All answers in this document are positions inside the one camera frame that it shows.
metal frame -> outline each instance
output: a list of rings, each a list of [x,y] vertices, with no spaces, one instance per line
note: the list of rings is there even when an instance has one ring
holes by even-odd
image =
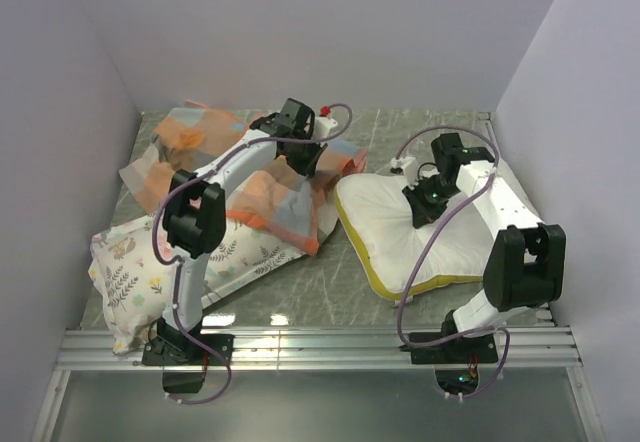
[[[438,328],[407,327],[406,332],[439,332]],[[582,360],[569,327],[511,327],[507,367],[565,367],[589,442],[605,440],[591,398]],[[235,335],[232,368],[236,370],[425,370],[430,365],[412,365],[395,328],[203,328],[205,333]],[[502,353],[504,335],[496,334]],[[34,441],[50,440],[72,371],[159,371],[161,367],[140,364],[142,350],[116,356],[113,336],[106,331],[67,331],[51,383],[34,431]],[[462,368],[458,365],[438,368]],[[166,370],[201,370],[176,367]]]
[[[580,419],[587,434],[587,440],[589,442],[605,441],[604,429],[600,423],[584,369],[582,367],[568,367],[567,374],[569,375],[573,397],[580,413]]]
[[[31,437],[32,441],[40,442],[51,440],[70,376],[71,372],[68,370],[53,371],[51,381],[49,382],[49,388],[47,389],[44,401],[42,402],[40,415],[36,421],[33,436]]]

glass panel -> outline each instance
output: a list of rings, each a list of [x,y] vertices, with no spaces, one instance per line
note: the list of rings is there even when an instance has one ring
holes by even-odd
[[[195,407],[164,400],[158,372],[79,372],[54,434],[65,442],[418,439],[586,437],[564,369],[508,369],[504,380],[463,404],[443,399],[433,370],[240,372],[222,399]]]

floral pillow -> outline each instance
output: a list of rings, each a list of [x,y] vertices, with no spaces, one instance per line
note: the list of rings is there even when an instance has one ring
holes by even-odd
[[[102,310],[122,354],[147,341],[152,322],[169,302],[171,268],[158,263],[151,247],[153,215],[96,235],[91,244],[89,275],[102,295]],[[160,251],[170,257],[166,232],[159,231]],[[214,302],[304,255],[269,232],[227,219],[227,232],[209,257],[202,306]]]

plaid cloth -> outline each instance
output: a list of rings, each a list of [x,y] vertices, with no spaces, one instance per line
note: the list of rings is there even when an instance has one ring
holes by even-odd
[[[169,192],[179,169],[193,171],[213,161],[238,142],[248,125],[216,109],[178,108],[154,130],[143,156],[120,171],[141,207],[151,213]],[[315,255],[320,246],[318,210],[340,177],[361,172],[366,150],[342,139],[328,143],[316,170],[307,179],[284,158],[255,172],[227,201],[227,217],[254,229],[268,230],[283,241]]]

wire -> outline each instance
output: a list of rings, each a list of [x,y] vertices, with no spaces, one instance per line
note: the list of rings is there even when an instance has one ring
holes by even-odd
[[[149,342],[151,340],[151,329],[153,329],[153,326],[156,324],[156,322],[151,322],[149,324],[149,328],[147,329],[147,342]]]
[[[216,400],[217,398],[219,398],[229,387],[229,384],[231,384],[231,377],[232,377],[232,371],[231,371],[231,365],[230,363],[222,356],[222,354],[220,354],[218,351],[216,351],[215,349],[209,347],[208,345],[200,342],[198,339],[196,339],[195,337],[193,337],[186,329],[185,327],[182,325],[182,322],[180,321],[180,314],[178,313],[178,301],[179,301],[179,295],[180,295],[180,282],[181,282],[181,275],[182,275],[182,267],[184,265],[184,258],[182,258],[182,256],[180,255],[175,255],[174,257],[172,257],[171,259],[167,260],[164,257],[162,257],[162,254],[160,253],[160,247],[158,245],[158,229],[160,228],[160,220],[162,219],[162,215],[164,213],[164,210],[166,209],[167,205],[169,204],[169,202],[171,201],[171,199],[173,199],[173,197],[175,197],[177,194],[179,194],[180,192],[182,192],[183,190],[197,184],[198,182],[200,182],[201,180],[204,180],[212,175],[217,174],[233,157],[235,157],[237,154],[239,154],[240,152],[242,152],[245,149],[248,149],[249,147],[251,147],[252,145],[255,144],[259,144],[261,142],[286,142],[286,143],[293,143],[293,144],[322,144],[324,142],[329,142],[330,140],[333,140],[337,137],[340,137],[351,125],[351,122],[353,121],[353,111],[351,110],[351,107],[349,107],[347,104],[343,104],[343,103],[336,103],[336,104],[332,104],[329,105],[330,109],[334,109],[334,108],[343,108],[347,111],[347,122],[344,124],[344,126],[338,130],[335,134],[329,135],[327,137],[324,137],[322,139],[317,139],[317,140],[312,140],[312,139],[289,139],[289,138],[284,138],[284,137],[259,137],[257,139],[253,139],[248,141],[245,145],[239,145],[237,147],[234,147],[233,149],[231,149],[229,152],[227,152],[226,155],[224,155],[222,157],[221,160],[219,160],[216,163],[216,167],[214,169],[211,169],[209,171],[207,171],[206,173],[189,180],[188,182],[185,182],[182,185],[179,185],[178,187],[174,188],[171,192],[169,192],[169,194],[167,194],[167,196],[162,200],[162,202],[160,203],[160,206],[158,207],[158,211],[156,212],[156,216],[153,219],[153,229],[151,231],[151,245],[153,247],[153,254],[155,255],[156,259],[158,259],[158,262],[160,262],[162,265],[173,265],[173,264],[178,264],[176,267],[176,275],[175,275],[175,280],[174,280],[174,286],[173,286],[173,298],[172,298],[172,307],[173,307],[173,318],[176,322],[176,325],[178,326],[178,330],[180,330],[180,332],[182,333],[182,335],[189,340],[190,342],[192,342],[193,344],[197,345],[198,347],[200,347],[201,349],[205,350],[206,352],[208,352],[209,354],[213,355],[216,359],[218,359],[220,362],[222,362],[222,365],[227,369],[227,380],[225,381],[225,383],[223,384],[223,386],[220,388],[220,390],[218,390],[215,394],[209,396],[209,397],[205,397],[203,399],[197,399],[197,400],[184,400],[180,397],[178,397],[177,395],[170,395],[169,398],[171,398],[172,400],[175,400],[176,402],[178,402],[179,404],[184,404],[184,405],[200,405],[200,404],[206,404],[208,402],[212,402],[214,400]]]
[[[309,131],[308,133],[313,134],[313,129],[316,125],[316,113],[312,110],[311,115],[309,116]]]
[[[418,167],[418,179],[422,180],[424,178],[420,175],[420,171],[422,170],[422,167],[426,167],[427,165],[437,167],[435,162],[424,162],[423,164],[420,164],[420,167]]]
[[[498,151],[498,148],[496,147],[496,145],[493,143],[492,140],[489,140],[487,137],[485,137],[484,135],[480,134],[479,132],[476,132],[475,130],[465,129],[463,127],[456,127],[456,126],[452,126],[452,125],[441,125],[441,126],[438,126],[438,127],[428,127],[426,129],[422,129],[422,130],[418,131],[417,133],[415,133],[414,135],[409,137],[404,142],[404,144],[402,144],[402,147],[400,147],[400,150],[398,150],[398,153],[396,154],[396,159],[399,159],[400,157],[402,157],[402,155],[403,155],[404,151],[406,150],[406,148],[417,137],[419,137],[419,136],[421,136],[423,134],[426,134],[427,132],[433,132],[435,130],[443,130],[443,129],[455,130],[455,131],[459,131],[459,132],[466,132],[466,133],[471,134],[471,135],[473,135],[475,137],[478,137],[485,144],[487,144],[487,146],[491,149],[491,152],[493,152],[493,157],[494,157],[494,162],[493,162],[493,167],[492,167],[493,170],[489,174],[489,177],[487,178],[487,182],[482,186],[482,188],[478,192],[473,194],[472,196],[470,196],[467,199],[465,199],[460,205],[455,207],[451,212],[449,212],[442,219],[440,224],[438,224],[436,229],[431,234],[431,237],[429,237],[429,240],[427,241],[427,244],[425,245],[424,249],[422,250],[422,253],[418,257],[418,260],[416,261],[416,264],[413,267],[413,270],[411,271],[411,274],[409,275],[409,278],[407,279],[407,283],[405,284],[404,289],[402,291],[402,297],[400,298],[400,302],[398,304],[398,313],[397,313],[397,318],[396,318],[396,330],[397,330],[398,337],[400,338],[400,340],[407,347],[413,348],[413,349],[424,349],[424,348],[428,348],[428,347],[435,347],[435,346],[444,344],[446,342],[450,342],[452,340],[456,340],[456,339],[459,339],[461,337],[465,337],[467,335],[478,335],[479,333],[485,333],[485,332],[494,333],[496,331],[503,332],[506,335],[506,339],[505,339],[504,349],[503,349],[503,353],[502,353],[502,358],[500,360],[500,363],[498,364],[498,367],[496,368],[496,371],[489,378],[487,383],[484,384],[482,387],[480,387],[478,390],[476,390],[475,392],[472,392],[471,394],[462,396],[463,398],[469,398],[469,397],[473,397],[475,395],[478,395],[478,394],[484,392],[487,388],[489,388],[496,381],[496,379],[500,375],[500,372],[502,371],[502,369],[503,369],[503,367],[504,367],[504,365],[505,365],[505,363],[507,361],[507,354],[509,352],[509,344],[511,342],[511,334],[509,334],[509,331],[507,329],[505,329],[504,327],[498,327],[498,328],[491,327],[491,326],[478,327],[478,328],[475,328],[475,329],[463,330],[462,332],[458,332],[458,333],[455,333],[455,334],[452,334],[452,335],[448,335],[446,337],[441,337],[439,339],[432,340],[430,342],[421,342],[421,343],[411,342],[409,340],[409,338],[406,337],[405,334],[402,331],[402,318],[403,318],[403,315],[404,315],[404,309],[405,309],[405,307],[407,305],[407,298],[409,297],[409,292],[411,290],[411,286],[413,285],[413,282],[415,281],[416,276],[418,275],[418,271],[420,270],[420,267],[422,266],[422,264],[424,263],[424,260],[426,259],[427,255],[431,251],[431,248],[433,247],[433,244],[435,243],[435,241],[438,238],[438,236],[442,233],[444,228],[447,226],[447,224],[449,222],[451,222],[451,220],[457,214],[459,214],[465,207],[471,205],[475,200],[477,200],[479,197],[481,197],[485,192],[487,192],[489,190],[489,188],[493,184],[493,181],[494,181],[494,179],[496,177],[496,170],[497,170],[498,164],[500,163],[500,152]]]

